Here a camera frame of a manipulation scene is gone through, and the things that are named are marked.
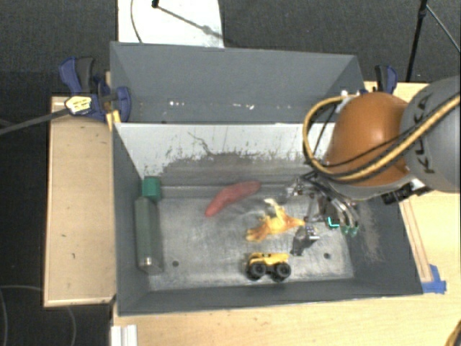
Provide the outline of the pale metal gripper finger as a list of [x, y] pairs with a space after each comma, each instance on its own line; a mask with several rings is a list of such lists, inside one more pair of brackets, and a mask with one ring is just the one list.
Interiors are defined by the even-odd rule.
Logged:
[[300, 227], [293, 240], [290, 254], [296, 257], [303, 255], [303, 252], [313, 246], [320, 239], [320, 236], [311, 226]]

